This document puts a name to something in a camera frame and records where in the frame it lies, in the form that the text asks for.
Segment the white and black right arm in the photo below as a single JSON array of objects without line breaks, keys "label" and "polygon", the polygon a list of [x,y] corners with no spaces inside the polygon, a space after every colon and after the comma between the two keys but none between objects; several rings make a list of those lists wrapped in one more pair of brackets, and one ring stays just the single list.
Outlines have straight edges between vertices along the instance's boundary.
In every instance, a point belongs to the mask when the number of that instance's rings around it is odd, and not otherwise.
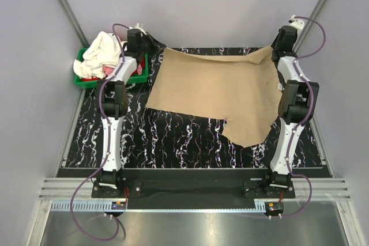
[{"label": "white and black right arm", "polygon": [[305,125],[313,116],[319,92],[319,84],[302,72],[293,51],[300,30],[293,24],[284,25],[272,43],[272,61],[283,81],[283,92],[278,105],[281,127],[276,152],[259,186],[267,198],[283,194],[294,197],[293,155]]}]

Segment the beige t-shirt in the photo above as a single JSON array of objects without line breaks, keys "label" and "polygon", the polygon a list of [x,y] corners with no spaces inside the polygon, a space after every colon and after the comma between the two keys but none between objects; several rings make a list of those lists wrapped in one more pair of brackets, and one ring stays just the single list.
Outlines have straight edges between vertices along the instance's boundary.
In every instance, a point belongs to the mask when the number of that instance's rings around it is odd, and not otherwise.
[{"label": "beige t-shirt", "polygon": [[264,142],[281,90],[270,46],[242,56],[164,50],[147,108],[225,120],[221,133],[243,147]]}]

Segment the aluminium corner post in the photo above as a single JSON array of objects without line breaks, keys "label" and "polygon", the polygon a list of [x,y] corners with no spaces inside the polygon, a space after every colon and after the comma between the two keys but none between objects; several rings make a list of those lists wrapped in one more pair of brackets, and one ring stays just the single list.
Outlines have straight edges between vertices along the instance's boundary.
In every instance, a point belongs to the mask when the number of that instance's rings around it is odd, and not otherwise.
[{"label": "aluminium corner post", "polygon": [[71,27],[73,28],[75,34],[77,35],[81,45],[83,47],[87,47],[89,45],[88,40],[77,20],[77,17],[75,16],[68,0],[57,0],[60,4],[63,12],[65,13],[65,16],[67,17]]},{"label": "aluminium corner post", "polygon": [[[311,13],[310,18],[317,21],[318,16],[321,13],[321,11],[322,11],[322,9],[323,9],[323,7],[325,6],[326,3],[327,3],[327,0],[318,0],[317,4],[315,5],[315,7],[314,7],[314,9]],[[311,30],[313,25],[314,25],[314,23],[312,23],[310,21],[305,25],[304,30],[302,31],[300,37],[298,38],[298,40],[296,42],[296,45],[295,45],[295,48],[294,48],[295,52],[299,51],[299,49],[301,48],[305,38],[307,37],[307,35],[308,35],[309,31]]]}]

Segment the left aluminium corner post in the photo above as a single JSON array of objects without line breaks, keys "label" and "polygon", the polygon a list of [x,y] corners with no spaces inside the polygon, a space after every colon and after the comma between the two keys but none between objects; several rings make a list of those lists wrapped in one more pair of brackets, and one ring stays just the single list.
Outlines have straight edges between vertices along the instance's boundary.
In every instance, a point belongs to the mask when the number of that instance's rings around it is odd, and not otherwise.
[{"label": "left aluminium corner post", "polygon": [[88,40],[77,20],[77,17],[75,16],[68,0],[57,0],[60,4],[63,12],[65,13],[65,16],[67,17],[71,27],[73,28],[75,34],[77,35],[81,45],[83,47],[87,47],[89,45]]}]

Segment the aluminium rail frame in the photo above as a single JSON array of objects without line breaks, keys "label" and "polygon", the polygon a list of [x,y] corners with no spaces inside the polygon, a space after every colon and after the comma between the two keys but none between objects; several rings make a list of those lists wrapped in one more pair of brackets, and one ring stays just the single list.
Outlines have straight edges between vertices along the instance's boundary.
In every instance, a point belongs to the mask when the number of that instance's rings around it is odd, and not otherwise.
[{"label": "aluminium rail frame", "polygon": [[91,181],[45,179],[28,245],[367,245],[344,179],[293,179],[295,198],[265,213],[51,211],[54,200],[93,198]]}]

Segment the white t-shirt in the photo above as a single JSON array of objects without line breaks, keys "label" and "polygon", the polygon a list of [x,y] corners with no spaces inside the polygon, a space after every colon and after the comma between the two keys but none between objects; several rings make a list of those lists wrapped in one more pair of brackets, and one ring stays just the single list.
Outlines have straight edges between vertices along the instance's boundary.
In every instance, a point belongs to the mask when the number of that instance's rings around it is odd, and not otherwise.
[{"label": "white t-shirt", "polygon": [[126,41],[116,39],[113,33],[99,32],[82,55],[82,62],[75,59],[73,71],[80,79],[105,79],[104,67],[116,68],[121,47]]}]

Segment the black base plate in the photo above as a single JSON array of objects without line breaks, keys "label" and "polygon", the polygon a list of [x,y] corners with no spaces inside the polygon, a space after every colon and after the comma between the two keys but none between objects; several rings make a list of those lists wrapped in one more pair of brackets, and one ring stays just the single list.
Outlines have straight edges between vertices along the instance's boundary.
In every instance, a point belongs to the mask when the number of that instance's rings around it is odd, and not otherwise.
[{"label": "black base plate", "polygon": [[255,207],[256,199],[295,198],[289,175],[267,169],[123,169],[101,173],[94,198],[129,199],[131,210],[230,210]]}]

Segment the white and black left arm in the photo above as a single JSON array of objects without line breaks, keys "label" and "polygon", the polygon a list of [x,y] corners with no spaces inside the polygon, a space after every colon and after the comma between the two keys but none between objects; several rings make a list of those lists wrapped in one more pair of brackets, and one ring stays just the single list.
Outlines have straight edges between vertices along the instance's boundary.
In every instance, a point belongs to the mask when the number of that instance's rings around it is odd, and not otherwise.
[{"label": "white and black left arm", "polygon": [[103,155],[93,177],[92,197],[117,198],[127,192],[121,162],[121,131],[129,102],[126,84],[142,60],[165,48],[140,25],[127,30],[118,65],[106,81],[97,82],[97,103],[103,126]]}]

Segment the pink t-shirt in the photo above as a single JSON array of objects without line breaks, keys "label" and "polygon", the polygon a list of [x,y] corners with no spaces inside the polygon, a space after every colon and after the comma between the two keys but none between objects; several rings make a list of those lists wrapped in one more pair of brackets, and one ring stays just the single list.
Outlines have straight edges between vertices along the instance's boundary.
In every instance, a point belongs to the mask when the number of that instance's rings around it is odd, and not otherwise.
[{"label": "pink t-shirt", "polygon": [[143,67],[140,64],[133,63],[120,63],[115,67],[104,66],[103,73],[105,78],[115,77],[120,79],[128,79],[132,75],[141,75],[143,72]]}]

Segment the right aluminium corner post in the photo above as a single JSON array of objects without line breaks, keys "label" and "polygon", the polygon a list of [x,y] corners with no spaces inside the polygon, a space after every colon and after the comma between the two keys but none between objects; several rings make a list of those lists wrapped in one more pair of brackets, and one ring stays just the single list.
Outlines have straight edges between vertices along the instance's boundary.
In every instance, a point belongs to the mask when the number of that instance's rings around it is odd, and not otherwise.
[{"label": "right aluminium corner post", "polygon": [[[326,3],[327,3],[327,0],[318,0],[317,4],[315,5],[315,7],[314,7],[314,9],[311,13],[310,18],[317,21],[318,16],[321,13],[321,11],[322,11],[322,9],[323,9],[323,7],[325,6]],[[298,38],[298,40],[296,42],[296,45],[295,45],[295,48],[294,48],[295,52],[299,51],[299,49],[301,48],[305,38],[307,37],[307,35],[308,35],[309,31],[311,30],[313,25],[314,25],[314,23],[312,23],[310,21],[305,25],[304,30],[302,31],[300,37]]]}]

